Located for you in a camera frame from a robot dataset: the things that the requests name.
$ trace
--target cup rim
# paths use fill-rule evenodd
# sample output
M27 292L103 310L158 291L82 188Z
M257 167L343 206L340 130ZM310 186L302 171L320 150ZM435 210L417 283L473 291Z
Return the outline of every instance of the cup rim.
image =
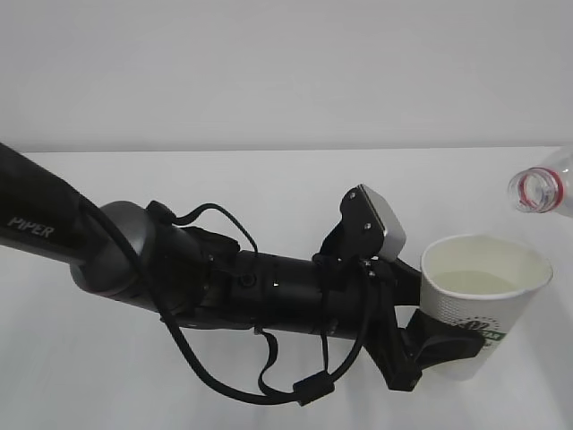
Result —
M549 276L547 277L547 279L545 280L545 282L532 287L532 288L521 288L517 291L510 291L508 293L497 293L497 294L468 294L468 293L458 293L456 291L449 291L447 289L444 289L442 287L440 287L438 284L436 284L433 279L431 279L426 273L427 270L424 268L424 262L425 262L425 257L428 254L428 252L431 251L431 249L433 247L435 247L436 245L442 243L442 242L448 242L449 240L452 239L457 239L457 238L461 238L461 237L488 237L490 239L495 239L495 240L499 240L501 242L505 242L508 244L512 244L512 245L516 245L519 246L521 248L526 249L527 251L530 251L534 254L536 254L539 257L540 261L543 261L548 267L549 267ZM420 261L420 270L422 272L422 276L428 281L428 283L432 286L432 288L436 289L437 291L441 292L443 295L448 296L448 297L454 297L454 298L459 298L462 300L502 300L502 299L506 299L506 298L512 298L512 297L518 297L521 296L525 293L531 292L531 291L536 291L537 289L543 288L546 285L548 285L552 279L553 279L553 266L551 264L551 262L549 261L549 259L547 257L545 257L543 254L539 253L538 251L536 251L534 248L532 248L529 245L525 245L521 242L518 241L514 241L514 240L508 240L502 237L496 237L496 236L492 236L492 235L486 235L486 234L479 234L479 233L465 233L462 235L452 235L452 236L446 236L443 237L441 239L438 239L432 243L430 243L428 246L426 246L426 248L423 250L422 253L422 257L421 257L421 261Z

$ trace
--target water in cup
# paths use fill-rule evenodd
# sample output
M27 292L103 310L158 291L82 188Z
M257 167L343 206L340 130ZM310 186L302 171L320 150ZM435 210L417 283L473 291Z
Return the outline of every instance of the water in cup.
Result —
M442 289L463 294L502 294L516 291L515 284L484 271L447 271L432 276Z

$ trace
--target plastic bottle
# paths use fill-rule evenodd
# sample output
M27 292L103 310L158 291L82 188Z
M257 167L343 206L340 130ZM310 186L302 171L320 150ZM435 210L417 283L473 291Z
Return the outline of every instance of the plastic bottle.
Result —
M573 218L573 148L562 148L513 176L508 193L519 211L553 211Z

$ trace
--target screw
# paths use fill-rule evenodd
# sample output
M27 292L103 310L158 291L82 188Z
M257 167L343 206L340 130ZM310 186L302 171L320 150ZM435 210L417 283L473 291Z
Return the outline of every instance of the screw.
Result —
M338 320L336 318L330 320L329 326L326 329L327 336L332 336L338 328Z

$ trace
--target black cable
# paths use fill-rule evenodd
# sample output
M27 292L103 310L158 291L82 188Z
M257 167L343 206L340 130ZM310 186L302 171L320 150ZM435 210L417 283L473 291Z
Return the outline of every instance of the black cable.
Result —
M205 367L203 367L203 365L199 361L199 358L197 358L195 353L192 351L192 348L189 345L189 342L187 341L186 337L181 332L181 329L177 324L175 317L169 311L167 305L165 304L163 298L160 295L160 292L156 290L154 279L151 277L150 273L142 264L139 255L133 250L132 245L125 238L124 234L98 206L96 206L94 203L90 202L83 196L81 197L81 208L103 228L103 230L109 235L111 240L114 241L114 243L117 245L120 251L124 254L127 261L135 269L136 273L141 277L141 279L143 280L143 284L148 294L150 295L151 300L153 301L153 304L157 308L159 315L163 320L163 323L166 325L167 329L171 333L171 336L173 337L175 344L177 345L177 347L179 347L179 350L183 354L185 360L202 382L204 382L212 390L224 396L245 403L252 403L255 405L279 405L279 404L289 403L291 401L299 401L299 396L295 392L286 393L278 391L276 394L273 394L271 398L268 396L261 396L259 394L252 394L249 392L236 390L215 379L205 369ZM348 353L348 356L342 362L342 364L330 376L332 382L338 380L346 372L346 370L354 363L354 361L358 357L360 349L362 348L365 342L366 333L368 331L368 322L370 320L370 307L368 306L369 302L368 297L370 289L369 285L370 281L366 279L365 283L363 284L363 319L361 322L358 335L355 339L355 343L351 348L350 352Z
M352 348L348 352L348 355L346 356L344 361L338 366L338 368L332 374L329 375L330 381L332 383L335 383L338 379L340 379L340 377L342 377L342 375L345 374L346 371L350 368L350 366L356 361L356 359L358 358L358 354L360 354L360 350L362 349L362 346L366 342L366 335L368 334L368 324L370 322L371 308L369 306L369 302L370 302L370 278L368 277L368 275L366 274L365 271L363 271L363 282L361 282L361 288L362 288L362 321L360 322L360 328L358 329L358 335L356 336L355 342L352 345ZM286 394L285 392L271 389L262 379L264 373L267 370L269 370L269 368L277 361L277 357L276 357L276 353L274 352L274 348L271 346L271 345L273 345L274 342L269 340L269 333L262 331L261 334L263 334L265 336L265 338L267 338L267 342L269 343L269 350L271 351L271 354L269 355L269 360L267 361L267 364L265 365L261 374L259 375L259 387L261 388L261 386L264 385L266 387L267 391L274 391L274 392L280 392L280 393Z
M209 209L214 209L215 211L221 212L233 224L235 224L235 227L237 227L239 230L241 230L241 233L243 233L243 235L247 238L247 240L251 244L252 249L254 251L254 256L255 257L259 256L259 247L257 246L257 244L254 241L254 239L252 238L252 236L249 234L249 232L246 230L246 228L243 227L243 225L239 222L239 220L237 218L235 218L235 216L231 212L229 212L223 206L220 206L216 203L204 203L201 206L198 206L197 208L193 209L187 215L184 215L183 217L180 217L180 218L175 218L173 220L173 224L178 226L178 227L185 227L185 226L188 226L190 224L193 224L193 222L195 220L197 220L204 211L207 211Z

